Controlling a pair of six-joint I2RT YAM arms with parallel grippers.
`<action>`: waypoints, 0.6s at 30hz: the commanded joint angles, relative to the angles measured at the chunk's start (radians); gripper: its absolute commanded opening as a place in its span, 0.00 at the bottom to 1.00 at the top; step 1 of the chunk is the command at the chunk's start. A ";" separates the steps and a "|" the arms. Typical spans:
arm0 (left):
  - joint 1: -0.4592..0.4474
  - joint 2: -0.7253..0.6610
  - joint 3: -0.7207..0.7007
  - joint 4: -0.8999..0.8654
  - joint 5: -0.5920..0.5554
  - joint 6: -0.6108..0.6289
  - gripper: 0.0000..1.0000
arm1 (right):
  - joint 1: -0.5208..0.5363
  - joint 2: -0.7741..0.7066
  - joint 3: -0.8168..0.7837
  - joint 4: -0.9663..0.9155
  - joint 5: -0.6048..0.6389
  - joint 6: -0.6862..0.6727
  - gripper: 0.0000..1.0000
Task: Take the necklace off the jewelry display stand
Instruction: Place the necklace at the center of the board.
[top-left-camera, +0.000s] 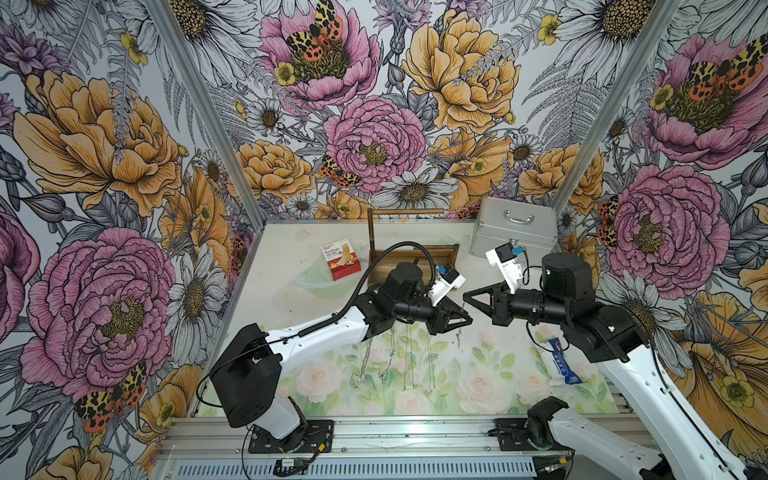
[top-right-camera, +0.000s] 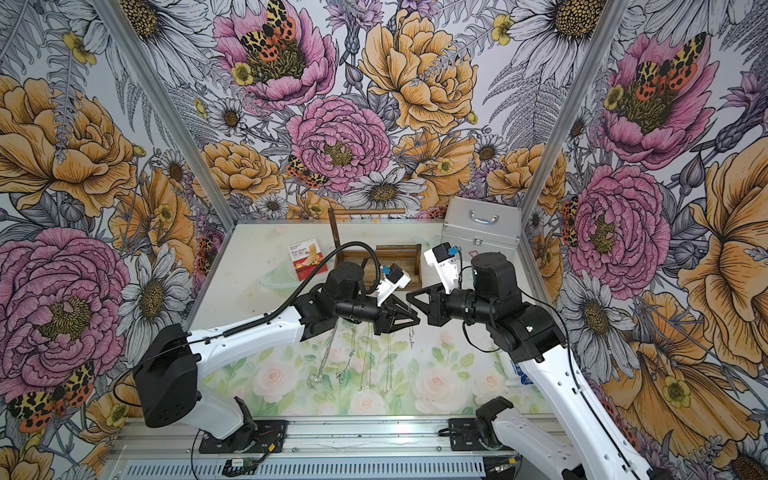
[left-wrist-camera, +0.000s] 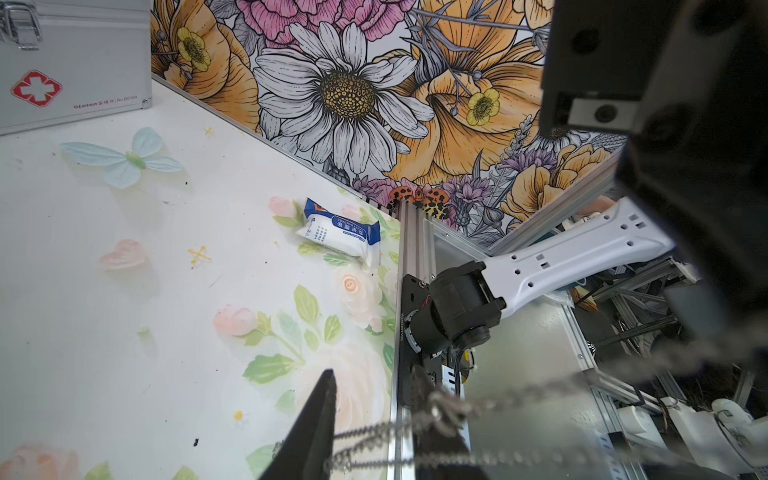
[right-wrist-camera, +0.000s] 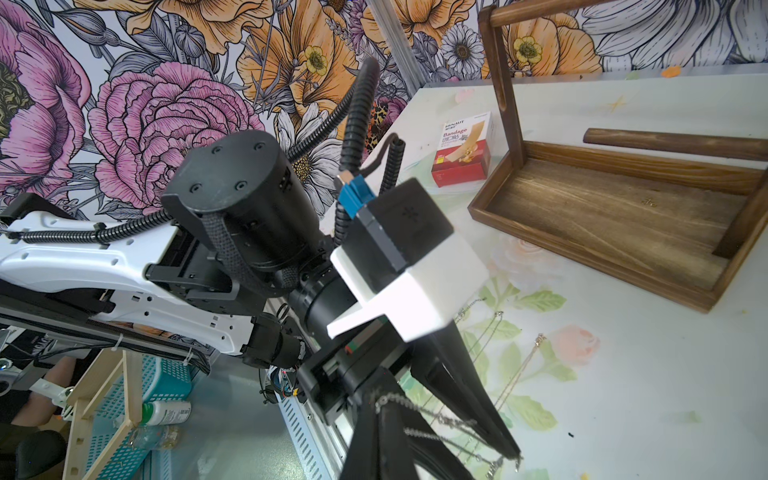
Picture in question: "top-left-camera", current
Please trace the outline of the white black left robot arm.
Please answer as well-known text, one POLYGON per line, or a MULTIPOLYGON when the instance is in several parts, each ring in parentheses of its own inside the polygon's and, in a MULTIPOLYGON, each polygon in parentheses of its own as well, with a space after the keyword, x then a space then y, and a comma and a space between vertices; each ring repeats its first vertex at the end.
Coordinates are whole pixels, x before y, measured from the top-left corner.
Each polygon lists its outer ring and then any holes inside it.
POLYGON ((292 372, 325 353, 372 339, 396 322, 422 322, 431 335, 471 324, 471 316, 448 296, 464 282, 452 265, 440 266, 428 249, 411 242, 427 267, 402 261, 385 279, 369 285, 377 266, 372 261, 341 309, 282 330, 242 327, 211 367, 211 381, 228 424, 248 426, 279 451, 293 453, 307 445, 313 432, 298 404, 278 392, 292 372))

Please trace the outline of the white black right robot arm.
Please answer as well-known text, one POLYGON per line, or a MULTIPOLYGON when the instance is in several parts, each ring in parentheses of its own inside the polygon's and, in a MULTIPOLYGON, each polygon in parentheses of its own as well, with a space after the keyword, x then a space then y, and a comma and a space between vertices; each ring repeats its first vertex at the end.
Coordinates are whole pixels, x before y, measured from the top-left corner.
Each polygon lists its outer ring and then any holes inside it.
POLYGON ((543 257, 540 286, 522 287, 525 269, 514 247, 487 251, 503 281, 464 293, 496 326, 525 320, 558 326, 567 343, 616 386, 656 446, 630 442, 550 396, 527 413, 526 438, 544 450, 562 446, 620 479, 764 479, 718 439, 660 368, 648 335, 627 309, 598 301, 590 266, 578 256, 543 257))

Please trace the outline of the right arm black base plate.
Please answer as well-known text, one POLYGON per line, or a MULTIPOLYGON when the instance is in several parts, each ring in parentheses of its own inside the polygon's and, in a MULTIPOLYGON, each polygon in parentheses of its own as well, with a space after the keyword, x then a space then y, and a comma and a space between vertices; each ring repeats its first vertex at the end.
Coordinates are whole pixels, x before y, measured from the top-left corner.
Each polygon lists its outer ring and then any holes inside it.
POLYGON ((526 423, 526 418, 498 418, 487 434, 497 439, 501 451, 533 451, 526 423))

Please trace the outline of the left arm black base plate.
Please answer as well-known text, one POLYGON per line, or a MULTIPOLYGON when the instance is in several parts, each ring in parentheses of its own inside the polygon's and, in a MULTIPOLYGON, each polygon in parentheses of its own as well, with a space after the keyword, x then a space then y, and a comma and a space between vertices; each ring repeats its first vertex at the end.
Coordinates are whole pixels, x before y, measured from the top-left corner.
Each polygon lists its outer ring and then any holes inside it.
POLYGON ((330 419, 310 419, 286 438, 278 440, 266 430, 255 427, 250 434, 247 450, 250 454, 329 453, 332 449, 335 422, 330 419))

